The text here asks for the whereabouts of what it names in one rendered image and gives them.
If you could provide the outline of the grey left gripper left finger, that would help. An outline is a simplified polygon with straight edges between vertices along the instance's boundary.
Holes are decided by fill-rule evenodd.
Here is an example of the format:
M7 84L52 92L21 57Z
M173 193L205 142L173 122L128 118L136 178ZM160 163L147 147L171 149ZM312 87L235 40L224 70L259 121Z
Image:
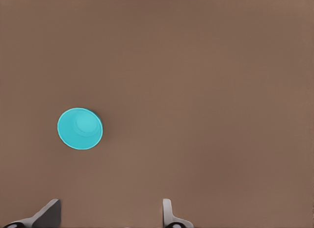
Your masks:
M59 228L61 224L61 200L52 199L32 217L17 220L3 228Z

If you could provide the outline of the blue bowl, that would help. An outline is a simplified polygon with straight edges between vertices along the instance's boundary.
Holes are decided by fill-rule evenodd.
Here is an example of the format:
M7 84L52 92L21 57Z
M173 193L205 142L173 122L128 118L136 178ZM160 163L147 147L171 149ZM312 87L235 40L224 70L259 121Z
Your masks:
M65 145L75 150L89 150L97 146L103 132L103 123L99 115L87 108L68 109L57 121L59 138Z

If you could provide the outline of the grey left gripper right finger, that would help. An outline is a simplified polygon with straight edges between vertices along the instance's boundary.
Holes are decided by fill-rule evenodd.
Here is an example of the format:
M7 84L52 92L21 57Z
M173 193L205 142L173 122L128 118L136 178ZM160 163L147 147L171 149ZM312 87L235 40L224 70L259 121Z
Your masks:
M178 218L173 214L170 199L162 200L163 228L194 228L194 225L185 219Z

